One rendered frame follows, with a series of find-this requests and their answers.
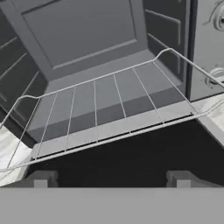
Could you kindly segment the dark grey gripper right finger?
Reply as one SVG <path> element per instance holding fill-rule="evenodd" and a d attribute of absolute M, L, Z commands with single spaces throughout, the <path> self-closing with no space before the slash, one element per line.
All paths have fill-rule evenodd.
<path fill-rule="evenodd" d="M 215 183 L 197 178 L 189 171 L 168 171 L 166 186 L 174 188 L 220 187 Z"/>

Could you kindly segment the silver toaster oven knob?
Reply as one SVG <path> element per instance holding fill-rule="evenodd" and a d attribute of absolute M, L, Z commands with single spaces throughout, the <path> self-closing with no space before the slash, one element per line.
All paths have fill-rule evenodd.
<path fill-rule="evenodd" d="M 224 32 L 224 0 L 215 5 L 212 18 L 213 27 L 219 32 Z"/>
<path fill-rule="evenodd" d="M 224 68 L 223 67 L 216 67 L 212 69 L 209 73 L 213 78 L 215 78 L 217 81 L 220 81 L 221 83 L 224 84 Z M 209 86 L 216 86 L 217 82 L 206 77 L 205 83 Z"/>

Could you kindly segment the dark glass toaster oven door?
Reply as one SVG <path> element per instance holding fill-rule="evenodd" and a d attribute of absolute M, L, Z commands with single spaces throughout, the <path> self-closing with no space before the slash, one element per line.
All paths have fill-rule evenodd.
<path fill-rule="evenodd" d="M 164 187 L 168 171 L 224 186 L 224 148 L 196 120 L 33 164 L 60 187 Z"/>

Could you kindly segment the grey toaster oven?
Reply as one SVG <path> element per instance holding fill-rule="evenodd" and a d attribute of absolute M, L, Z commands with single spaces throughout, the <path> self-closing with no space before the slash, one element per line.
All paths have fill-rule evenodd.
<path fill-rule="evenodd" d="M 0 0 L 0 109 L 33 149 L 44 130 L 49 93 L 142 64 L 159 102 L 178 102 L 159 66 L 191 103 L 224 98 L 209 73 L 224 68 L 218 2 L 206 0 Z M 209 87 L 206 77 L 217 82 Z"/>

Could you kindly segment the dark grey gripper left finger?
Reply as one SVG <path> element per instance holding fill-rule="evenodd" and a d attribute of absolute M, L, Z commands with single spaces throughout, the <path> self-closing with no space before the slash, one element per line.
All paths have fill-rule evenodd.
<path fill-rule="evenodd" d="M 35 171 L 27 178 L 14 182 L 11 186 L 30 188 L 58 187 L 58 173 L 56 171 Z"/>

